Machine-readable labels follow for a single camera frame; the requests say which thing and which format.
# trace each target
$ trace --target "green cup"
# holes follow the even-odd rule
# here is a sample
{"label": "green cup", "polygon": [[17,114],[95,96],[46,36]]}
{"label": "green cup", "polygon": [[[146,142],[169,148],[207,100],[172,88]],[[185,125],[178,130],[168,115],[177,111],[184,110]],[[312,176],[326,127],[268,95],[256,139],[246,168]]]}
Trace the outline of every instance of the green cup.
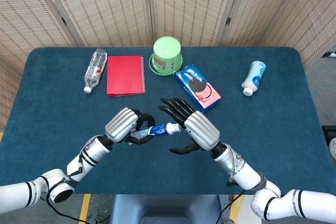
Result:
{"label": "green cup", "polygon": [[181,44],[177,39],[170,36],[161,37],[156,40],[153,49],[154,53],[149,63],[154,73],[168,76],[181,68],[183,58]]}

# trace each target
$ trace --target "white cap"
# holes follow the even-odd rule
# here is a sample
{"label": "white cap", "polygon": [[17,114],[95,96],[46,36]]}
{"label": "white cap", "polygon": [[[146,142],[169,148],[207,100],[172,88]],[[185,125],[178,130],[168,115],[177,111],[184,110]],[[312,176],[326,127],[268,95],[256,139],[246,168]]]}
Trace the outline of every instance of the white cap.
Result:
{"label": "white cap", "polygon": [[92,88],[90,88],[90,87],[85,87],[84,88],[85,93],[91,93],[91,91],[92,91]]}
{"label": "white cap", "polygon": [[330,141],[329,151],[331,156],[336,160],[336,137]]}
{"label": "white cap", "polygon": [[167,123],[166,130],[169,135],[172,135],[175,132],[181,132],[181,126],[178,123]]}
{"label": "white cap", "polygon": [[250,88],[244,88],[243,94],[250,97],[253,94],[253,90]]}

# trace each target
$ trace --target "black robotic finger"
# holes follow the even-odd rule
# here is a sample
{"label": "black robotic finger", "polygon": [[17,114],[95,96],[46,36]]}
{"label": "black robotic finger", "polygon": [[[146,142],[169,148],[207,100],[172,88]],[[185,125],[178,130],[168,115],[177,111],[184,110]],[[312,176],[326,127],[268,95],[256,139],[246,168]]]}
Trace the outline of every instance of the black robotic finger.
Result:
{"label": "black robotic finger", "polygon": [[142,125],[143,122],[147,122],[147,127],[155,126],[155,119],[150,114],[140,113],[138,115],[139,119],[137,120],[137,125],[135,129],[138,131]]}
{"label": "black robotic finger", "polygon": [[137,139],[136,137],[133,137],[133,136],[128,136],[125,139],[125,142],[132,143],[132,144],[145,144],[145,143],[147,143],[152,138],[153,138],[152,135],[146,136],[146,137],[141,138],[141,139]]}
{"label": "black robotic finger", "polygon": [[177,114],[180,114],[182,117],[184,117],[184,121],[188,118],[188,116],[190,116],[190,113],[188,113],[187,111],[185,111],[183,109],[183,107],[178,104],[177,102],[170,100],[170,99],[166,99],[166,98],[161,98],[160,99],[163,103],[167,104],[172,110],[174,110]]}
{"label": "black robotic finger", "polygon": [[198,149],[200,149],[200,146],[194,143],[194,144],[188,145],[185,148],[174,147],[174,148],[171,148],[169,151],[175,154],[184,155],[184,154],[188,154],[190,152],[196,151]]}
{"label": "black robotic finger", "polygon": [[192,114],[195,112],[195,110],[183,99],[175,97],[173,98],[173,100],[177,102],[178,104],[180,104],[184,108],[184,110],[187,111],[189,114]]}
{"label": "black robotic finger", "polygon": [[137,109],[131,109],[131,110],[137,115],[141,114],[140,110],[137,110]]}
{"label": "black robotic finger", "polygon": [[184,121],[185,118],[183,118],[181,115],[175,113],[174,110],[172,110],[171,108],[168,108],[166,106],[158,106],[159,110],[162,110],[164,112],[166,112],[168,115],[170,115],[182,128],[185,129],[184,126]]}

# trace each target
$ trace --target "spiral notebook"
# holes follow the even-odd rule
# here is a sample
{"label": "spiral notebook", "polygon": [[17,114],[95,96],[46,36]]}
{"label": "spiral notebook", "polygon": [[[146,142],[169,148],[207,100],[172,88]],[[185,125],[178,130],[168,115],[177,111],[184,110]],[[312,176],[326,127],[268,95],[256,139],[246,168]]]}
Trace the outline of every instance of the spiral notebook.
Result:
{"label": "spiral notebook", "polygon": [[119,97],[144,93],[142,56],[109,56],[107,59],[107,95]]}

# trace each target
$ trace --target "blue and white tube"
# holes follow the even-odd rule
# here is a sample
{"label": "blue and white tube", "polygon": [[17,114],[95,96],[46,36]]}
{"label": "blue and white tube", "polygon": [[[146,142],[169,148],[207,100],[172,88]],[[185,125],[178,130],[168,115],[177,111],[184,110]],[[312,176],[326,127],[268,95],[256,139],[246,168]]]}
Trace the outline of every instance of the blue and white tube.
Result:
{"label": "blue and white tube", "polygon": [[141,129],[139,131],[131,133],[131,136],[141,139],[146,136],[162,136],[162,135],[172,135],[175,132],[181,132],[181,126],[178,123],[167,123],[152,126],[149,128]]}
{"label": "blue and white tube", "polygon": [[244,89],[243,94],[250,97],[253,92],[259,88],[259,83],[263,73],[266,70],[266,64],[262,61],[253,61],[247,77],[241,87]]}

